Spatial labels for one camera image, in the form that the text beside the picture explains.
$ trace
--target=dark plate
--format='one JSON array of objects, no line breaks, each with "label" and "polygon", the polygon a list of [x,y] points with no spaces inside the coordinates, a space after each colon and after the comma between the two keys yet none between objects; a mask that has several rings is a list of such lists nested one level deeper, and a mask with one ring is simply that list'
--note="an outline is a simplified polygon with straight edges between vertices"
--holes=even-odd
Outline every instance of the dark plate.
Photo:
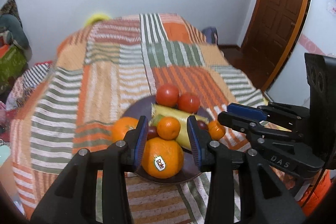
[{"label": "dark plate", "polygon": [[[123,117],[133,117],[139,119],[140,116],[146,116],[148,120],[152,118],[152,104],[155,104],[155,96],[144,97],[133,105],[131,105],[123,114]],[[212,120],[208,112],[204,108],[200,108],[197,112],[197,115],[208,118],[209,121]],[[178,184],[190,181],[197,177],[200,172],[196,167],[193,159],[193,155],[190,153],[184,152],[184,163],[180,172],[178,172],[173,177],[168,179],[157,179],[147,174],[147,172],[142,168],[136,172],[136,174],[145,180],[149,180],[155,183],[160,184]]]}]

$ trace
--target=fabric pile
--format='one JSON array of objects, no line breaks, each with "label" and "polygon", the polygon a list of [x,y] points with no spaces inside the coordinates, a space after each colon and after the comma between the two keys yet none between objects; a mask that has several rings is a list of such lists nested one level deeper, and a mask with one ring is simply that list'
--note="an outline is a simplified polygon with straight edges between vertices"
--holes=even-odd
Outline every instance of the fabric pile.
[{"label": "fabric pile", "polygon": [[0,101],[27,67],[23,50],[29,48],[15,0],[7,0],[0,10]]},{"label": "fabric pile", "polygon": [[25,105],[32,92],[44,80],[48,74],[51,63],[51,61],[47,61],[35,64],[26,70],[23,75],[16,80],[9,93],[6,104],[0,102],[0,129],[2,130],[0,133],[0,146],[10,146],[9,131],[11,121],[16,116],[18,109]]}]

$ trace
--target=wooden floor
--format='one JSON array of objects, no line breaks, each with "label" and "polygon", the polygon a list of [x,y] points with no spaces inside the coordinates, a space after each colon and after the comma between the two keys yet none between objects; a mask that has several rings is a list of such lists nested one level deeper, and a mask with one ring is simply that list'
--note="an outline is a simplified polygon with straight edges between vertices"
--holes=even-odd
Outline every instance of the wooden floor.
[{"label": "wooden floor", "polygon": [[251,80],[253,85],[257,89],[261,89],[268,76],[262,73],[260,64],[257,64],[255,60],[252,60],[248,56],[244,55],[238,50],[238,48],[222,48],[221,51],[233,67],[243,71]]}]

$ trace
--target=pink wall decal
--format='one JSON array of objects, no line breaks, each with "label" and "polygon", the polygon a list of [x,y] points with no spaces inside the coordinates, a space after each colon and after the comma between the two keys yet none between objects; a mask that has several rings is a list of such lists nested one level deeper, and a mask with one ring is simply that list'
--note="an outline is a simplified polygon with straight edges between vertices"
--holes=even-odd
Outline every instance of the pink wall decal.
[{"label": "pink wall decal", "polygon": [[311,41],[304,34],[300,35],[298,43],[302,45],[309,53],[326,55],[324,52],[322,52],[322,50],[318,46],[316,46],[316,44],[313,41]]}]

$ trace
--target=yellow ball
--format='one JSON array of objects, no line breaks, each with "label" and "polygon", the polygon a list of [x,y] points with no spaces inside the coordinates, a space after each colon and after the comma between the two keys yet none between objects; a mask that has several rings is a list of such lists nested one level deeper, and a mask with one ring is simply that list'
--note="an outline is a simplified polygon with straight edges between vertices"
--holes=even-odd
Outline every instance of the yellow ball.
[{"label": "yellow ball", "polygon": [[103,20],[109,20],[110,17],[108,15],[105,14],[94,14],[92,15],[86,22],[85,22],[85,26],[87,27],[89,25],[93,25],[99,21],[103,21]]}]

